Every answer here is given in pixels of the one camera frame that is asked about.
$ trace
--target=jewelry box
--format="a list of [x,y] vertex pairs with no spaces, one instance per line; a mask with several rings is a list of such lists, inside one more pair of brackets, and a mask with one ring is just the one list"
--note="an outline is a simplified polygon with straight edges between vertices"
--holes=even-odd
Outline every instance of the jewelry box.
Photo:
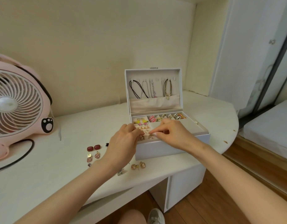
[[195,137],[209,143],[208,130],[183,112],[180,68],[125,70],[125,83],[130,121],[145,132],[137,143],[136,160],[183,153],[149,134],[164,118],[180,121]]

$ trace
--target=white table top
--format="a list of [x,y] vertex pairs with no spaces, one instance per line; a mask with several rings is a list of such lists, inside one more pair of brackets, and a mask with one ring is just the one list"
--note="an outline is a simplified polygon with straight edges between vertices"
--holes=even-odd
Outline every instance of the white table top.
[[[193,92],[183,92],[184,112],[205,126],[210,145],[219,153],[225,152],[238,131],[238,118],[233,105]],[[124,123],[129,123],[127,103],[94,109],[56,119],[62,127],[62,141],[58,131],[51,135],[35,135],[35,147],[23,160],[0,171],[0,223],[13,223],[33,207],[88,168],[87,147],[103,146]],[[20,157],[30,142],[13,146],[10,157],[0,161],[0,167]],[[148,159],[145,169],[134,171],[130,165],[121,176],[115,175],[103,184],[87,201],[111,195],[159,177],[191,168],[199,162],[187,153]]]

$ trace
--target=forearm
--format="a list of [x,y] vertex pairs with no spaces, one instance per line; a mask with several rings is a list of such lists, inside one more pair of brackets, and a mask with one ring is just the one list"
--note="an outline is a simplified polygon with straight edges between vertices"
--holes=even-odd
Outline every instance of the forearm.
[[252,224],[287,223],[287,202],[210,146],[195,156],[217,179]]
[[69,223],[89,197],[113,175],[114,171],[107,162],[97,160],[89,169],[51,195],[15,223]]

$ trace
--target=pink fan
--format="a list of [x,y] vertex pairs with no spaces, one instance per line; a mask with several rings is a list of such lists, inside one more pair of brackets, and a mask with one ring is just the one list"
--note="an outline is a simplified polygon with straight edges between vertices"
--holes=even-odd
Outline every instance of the pink fan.
[[52,99],[30,67],[0,54],[0,159],[9,146],[34,133],[50,133]]

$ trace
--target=hand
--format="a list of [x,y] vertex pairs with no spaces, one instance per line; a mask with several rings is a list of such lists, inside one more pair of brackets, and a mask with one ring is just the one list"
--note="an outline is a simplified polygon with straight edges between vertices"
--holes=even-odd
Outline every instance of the hand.
[[118,172],[134,156],[140,135],[144,135],[144,132],[136,129],[132,123],[122,125],[119,131],[111,137],[108,148],[101,160],[108,162],[115,173]]
[[170,146],[191,153],[192,155],[197,154],[197,148],[208,146],[193,136],[178,120],[163,119],[160,126],[149,133],[165,141]]

